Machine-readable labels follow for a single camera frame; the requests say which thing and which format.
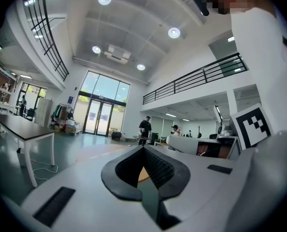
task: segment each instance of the black slot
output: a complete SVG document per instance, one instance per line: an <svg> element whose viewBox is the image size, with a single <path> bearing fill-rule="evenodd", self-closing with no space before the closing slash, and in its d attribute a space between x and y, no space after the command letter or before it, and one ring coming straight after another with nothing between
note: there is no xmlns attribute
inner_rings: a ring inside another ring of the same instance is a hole
<svg viewBox="0 0 287 232"><path fill-rule="evenodd" d="M221 173L224 173L224 174L230 174L231 171L232 171L232 168L226 168L226 167L221 167L221 166L217 166L217 165L210 165L208 167L208 169L211 169L211 170L214 170L214 171L217 171L217 172L221 172Z"/></svg>
<svg viewBox="0 0 287 232"><path fill-rule="evenodd" d="M71 188L61 187L33 217L44 225L51 227L75 191Z"/></svg>

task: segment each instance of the trash bin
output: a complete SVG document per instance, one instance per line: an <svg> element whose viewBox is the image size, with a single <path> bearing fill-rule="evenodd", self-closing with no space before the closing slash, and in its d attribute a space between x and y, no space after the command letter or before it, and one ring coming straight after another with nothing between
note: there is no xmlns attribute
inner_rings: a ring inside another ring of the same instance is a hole
<svg viewBox="0 0 287 232"><path fill-rule="evenodd" d="M26 167L25 156L24 156L23 151L21 150L21 148L18 148L16 153L17 153L17 158L18 158L19 165L21 167Z"/></svg>

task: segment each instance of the table leg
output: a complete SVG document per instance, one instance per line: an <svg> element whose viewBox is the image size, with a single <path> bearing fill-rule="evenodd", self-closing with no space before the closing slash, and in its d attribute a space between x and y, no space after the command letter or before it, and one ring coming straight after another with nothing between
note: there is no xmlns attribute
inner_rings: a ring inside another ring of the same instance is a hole
<svg viewBox="0 0 287 232"><path fill-rule="evenodd" d="M55 166L55 160L54 160L54 133L51 136L51 165Z"/></svg>
<svg viewBox="0 0 287 232"><path fill-rule="evenodd" d="M36 188L38 185L37 185L35 176L33 175L29 150L30 150L30 142L25 141L24 142L24 154L25 154L26 166L27 166L27 170L28 170L28 174L29 174L29 178L31 180L31 183L32 183L33 187Z"/></svg>

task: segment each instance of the ceiling vent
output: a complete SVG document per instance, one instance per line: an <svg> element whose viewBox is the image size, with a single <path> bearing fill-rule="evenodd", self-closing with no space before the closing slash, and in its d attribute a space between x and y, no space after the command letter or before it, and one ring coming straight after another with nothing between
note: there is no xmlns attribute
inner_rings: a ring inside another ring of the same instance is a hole
<svg viewBox="0 0 287 232"><path fill-rule="evenodd" d="M120 47L109 45L108 51L105 51L105 55L110 60L116 61L120 64L126 64L131 53Z"/></svg>

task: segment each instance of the black metal railing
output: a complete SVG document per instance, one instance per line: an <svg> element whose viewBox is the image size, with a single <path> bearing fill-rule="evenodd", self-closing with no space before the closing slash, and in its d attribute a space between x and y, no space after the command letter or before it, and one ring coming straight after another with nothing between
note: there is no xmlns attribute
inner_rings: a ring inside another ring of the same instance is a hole
<svg viewBox="0 0 287 232"><path fill-rule="evenodd" d="M201 67L178 79L158 88L157 90L143 96L143 104L159 100L161 98L186 91L205 83L209 83L227 76L247 71L242 57L235 53L226 58Z"/></svg>
<svg viewBox="0 0 287 232"><path fill-rule="evenodd" d="M48 57L54 70L65 81L69 72L60 57L50 26L53 20L64 18L55 17L49 20L45 0L23 0L23 3L30 29L35 38L40 42L43 54Z"/></svg>

